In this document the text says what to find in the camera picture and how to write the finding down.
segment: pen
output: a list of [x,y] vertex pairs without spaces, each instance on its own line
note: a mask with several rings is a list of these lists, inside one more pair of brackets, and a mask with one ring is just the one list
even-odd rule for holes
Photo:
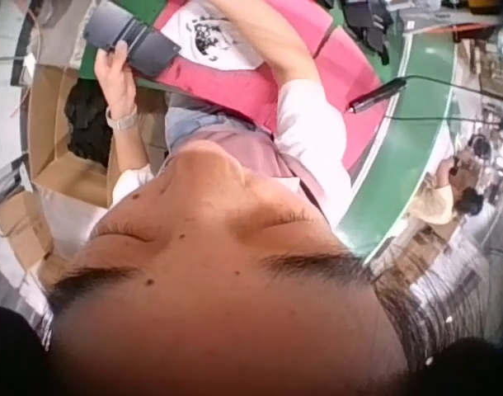
[[370,107],[377,105],[381,101],[385,101],[390,97],[394,97],[407,85],[407,78],[397,77],[393,80],[387,82],[374,89],[373,91],[357,97],[352,102],[349,103],[347,109],[350,113],[360,113],[361,111],[367,110]]

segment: green table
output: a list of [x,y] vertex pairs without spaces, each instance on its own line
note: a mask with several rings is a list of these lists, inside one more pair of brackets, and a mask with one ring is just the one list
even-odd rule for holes
[[[165,0],[117,0],[141,20],[153,24]],[[331,11],[335,22],[343,24],[341,9]],[[383,82],[402,74],[421,74],[451,81],[454,70],[454,44],[450,35],[417,35],[404,40],[399,24],[388,35],[390,59],[383,66],[377,55],[364,51]],[[80,76],[94,78],[95,50],[87,48]],[[141,85],[154,85],[141,81]],[[389,115],[399,117],[444,116],[450,88],[429,82],[411,81],[397,99]],[[393,225],[403,216],[425,174],[441,123],[384,120],[377,133],[365,172],[355,181],[355,198],[336,229],[351,250],[370,259],[382,246]]]
[[[409,40],[404,53],[411,48],[405,74],[452,81],[455,56],[450,37],[415,35]],[[449,87],[416,80],[409,84],[398,98],[393,116],[447,114]],[[338,237],[348,248],[371,258],[385,242],[425,175],[440,126],[440,121],[390,122],[369,172],[337,229]]]

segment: eyelash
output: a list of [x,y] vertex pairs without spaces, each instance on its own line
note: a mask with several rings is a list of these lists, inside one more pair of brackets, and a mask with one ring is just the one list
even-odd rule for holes
[[[299,221],[310,221],[310,217],[308,217],[305,210],[301,210],[300,212],[289,212],[286,214],[280,215],[271,225],[274,227],[276,225],[297,223]],[[138,239],[142,242],[150,242],[149,239],[140,237],[139,233],[136,232],[136,229],[133,227],[131,223],[109,223],[102,226],[99,226],[95,232],[92,233],[91,239],[103,236],[103,235],[124,235],[126,237],[131,237]]]
[[109,223],[104,224],[96,229],[94,233],[92,233],[92,239],[103,236],[103,235],[124,235],[126,237],[131,237],[134,239],[138,239],[141,242],[150,242],[149,239],[143,238],[136,232],[136,229],[133,227],[131,223]]
[[310,217],[308,217],[307,212],[305,210],[301,210],[300,212],[289,212],[287,214],[282,214],[279,218],[274,222],[273,225],[282,225],[289,223],[296,223],[298,221],[310,221]]

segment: black wallet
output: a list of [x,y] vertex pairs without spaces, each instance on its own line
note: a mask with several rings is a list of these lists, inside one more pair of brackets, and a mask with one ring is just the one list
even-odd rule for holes
[[113,2],[101,2],[85,26],[83,37],[107,52],[114,51],[118,41],[125,41],[129,46],[129,65],[150,78],[158,76],[181,49]]

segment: beige jacket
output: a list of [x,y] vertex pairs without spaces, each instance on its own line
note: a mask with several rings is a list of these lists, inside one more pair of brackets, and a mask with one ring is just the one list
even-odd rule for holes
[[451,186],[436,188],[435,179],[428,175],[407,211],[428,224],[447,224],[454,217],[453,206]]

